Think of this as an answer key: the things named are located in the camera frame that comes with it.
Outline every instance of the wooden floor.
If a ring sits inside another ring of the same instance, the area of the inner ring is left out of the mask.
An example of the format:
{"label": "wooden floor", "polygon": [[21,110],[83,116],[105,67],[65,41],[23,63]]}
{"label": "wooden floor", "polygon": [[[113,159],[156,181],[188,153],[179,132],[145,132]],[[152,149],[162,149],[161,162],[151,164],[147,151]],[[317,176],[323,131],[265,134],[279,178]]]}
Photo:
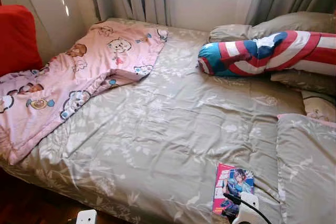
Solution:
{"label": "wooden floor", "polygon": [[[27,184],[0,168],[0,224],[67,224],[88,207],[52,191]],[[98,212],[97,224],[128,224]]]}

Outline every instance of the book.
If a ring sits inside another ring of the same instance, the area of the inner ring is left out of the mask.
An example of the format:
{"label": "book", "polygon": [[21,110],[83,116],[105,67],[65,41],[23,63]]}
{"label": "book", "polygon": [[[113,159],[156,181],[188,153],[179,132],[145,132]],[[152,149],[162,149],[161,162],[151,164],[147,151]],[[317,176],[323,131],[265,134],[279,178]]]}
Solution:
{"label": "book", "polygon": [[232,222],[238,215],[239,206],[226,198],[223,193],[240,196],[242,191],[254,194],[253,172],[235,166],[219,164],[217,167],[213,213],[225,216]]}

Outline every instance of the red pillow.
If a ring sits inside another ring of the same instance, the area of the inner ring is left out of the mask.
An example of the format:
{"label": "red pillow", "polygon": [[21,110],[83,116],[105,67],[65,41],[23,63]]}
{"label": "red pillow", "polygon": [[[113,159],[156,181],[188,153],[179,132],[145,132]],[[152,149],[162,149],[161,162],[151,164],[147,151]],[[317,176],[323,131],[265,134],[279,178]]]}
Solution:
{"label": "red pillow", "polygon": [[37,51],[34,17],[21,5],[0,6],[0,76],[43,64]]}

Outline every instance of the cartoon print blanket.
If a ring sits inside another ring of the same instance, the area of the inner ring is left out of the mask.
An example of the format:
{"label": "cartoon print blanket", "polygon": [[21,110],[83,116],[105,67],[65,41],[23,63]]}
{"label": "cartoon print blanket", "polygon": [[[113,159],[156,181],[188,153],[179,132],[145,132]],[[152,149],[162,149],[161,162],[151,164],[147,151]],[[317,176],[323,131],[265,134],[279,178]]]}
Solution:
{"label": "cartoon print blanket", "polygon": [[148,75],[167,33],[96,24],[45,68],[0,77],[0,155],[16,164],[92,96]]}
{"label": "cartoon print blanket", "polygon": [[282,31],[253,40],[204,45],[198,55],[202,71],[217,76],[252,76],[294,68],[336,75],[336,35]]}

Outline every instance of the mattress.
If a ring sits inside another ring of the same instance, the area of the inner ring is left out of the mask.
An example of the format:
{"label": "mattress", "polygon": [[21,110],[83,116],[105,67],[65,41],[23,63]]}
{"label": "mattress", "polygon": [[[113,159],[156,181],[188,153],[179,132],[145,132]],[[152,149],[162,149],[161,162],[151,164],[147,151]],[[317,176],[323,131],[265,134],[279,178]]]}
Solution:
{"label": "mattress", "polygon": [[260,210],[282,223],[277,115],[304,114],[301,94],[201,73],[207,33],[157,27],[169,37],[147,78],[92,98],[18,165],[1,166],[131,223],[192,224],[223,223],[211,213],[215,174],[230,164],[254,172]]}

